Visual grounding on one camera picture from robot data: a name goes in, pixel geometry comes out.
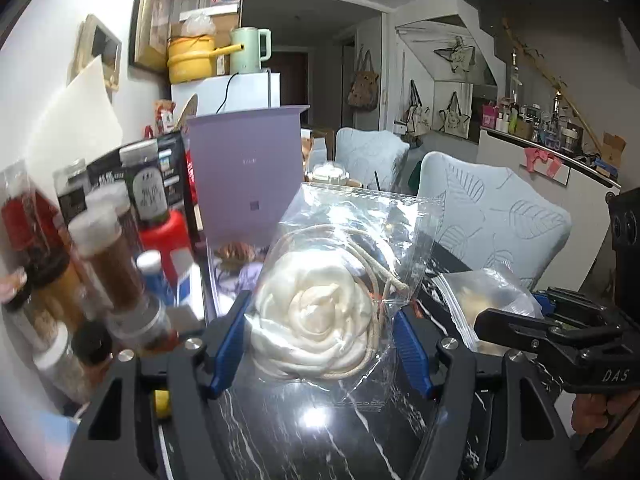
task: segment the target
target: yellow pot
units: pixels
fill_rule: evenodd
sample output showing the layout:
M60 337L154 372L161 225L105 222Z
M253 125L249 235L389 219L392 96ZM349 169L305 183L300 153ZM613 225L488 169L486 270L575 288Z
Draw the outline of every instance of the yellow pot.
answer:
M244 50L244 44L216 48L212 36L177 38L169 43L169 81L185 83L216 75L216 57Z

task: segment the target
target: pink cloth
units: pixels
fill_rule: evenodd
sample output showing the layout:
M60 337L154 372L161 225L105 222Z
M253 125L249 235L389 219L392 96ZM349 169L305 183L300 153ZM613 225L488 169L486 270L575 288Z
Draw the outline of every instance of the pink cloth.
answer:
M553 153L549 153L547 150L540 150L539 148L525 148L524 154L527 157L527 171L533 173L535 170L536 160L540 159L542 162L548 160L551 164L546 168L546 176L553 178L562 166L562 160L555 156Z

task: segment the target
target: bamboo pole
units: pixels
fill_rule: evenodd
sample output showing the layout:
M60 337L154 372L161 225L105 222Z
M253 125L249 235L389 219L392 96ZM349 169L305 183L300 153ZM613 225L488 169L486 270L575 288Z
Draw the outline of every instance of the bamboo pole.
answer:
M566 85L562 81L560 81L556 76L554 76L551 72L549 72L546 66L543 66L540 63L539 61L540 56L534 56L532 53L530 53L527 47L524 44L522 44L522 42L520 42L520 40L516 38L516 36L514 36L514 34L511 31L511 28L509 27L509 21L507 20L507 18L502 19L502 26L504 27L504 30L507 32L507 36L511 40L511 43L513 43L513 46L516 48L516 50L523 57L529 59L530 62L535 67L535 69L538 70L538 72L540 72L542 76L551 83L551 86L556 91L559 91L562 94L562 98L571 107L571 110L574 111L574 115L582 123L582 125L584 126L584 129L587 130L587 133L589 134L589 136L591 137L591 140L595 144L596 150L598 150L598 152L602 154L602 143L598 139L593 129L589 126L589 123L584 118L584 115L582 115L580 113L580 110L578 110L578 107L575 105L574 100L571 98L571 96L567 94Z

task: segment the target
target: finger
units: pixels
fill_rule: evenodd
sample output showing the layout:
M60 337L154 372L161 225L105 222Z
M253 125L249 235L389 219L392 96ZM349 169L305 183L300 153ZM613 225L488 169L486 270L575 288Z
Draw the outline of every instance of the finger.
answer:
M640 396L640 391L626 392L609 399L607 411L611 415L623 415Z
M575 433L579 435L587 435L595 430L601 430L607 427L609 421L604 415L579 415L574 413L571 418L571 426Z
M574 400L574 412L585 415L603 415L607 411L607 397L596 394L578 394Z

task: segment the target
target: white fabric flower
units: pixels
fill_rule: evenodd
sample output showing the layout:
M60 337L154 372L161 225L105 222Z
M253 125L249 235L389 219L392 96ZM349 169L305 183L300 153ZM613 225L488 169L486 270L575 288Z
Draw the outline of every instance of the white fabric flower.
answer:
M255 293L251 343L266 372L320 377L357 367L371 351L374 305L336 251L292 251Z

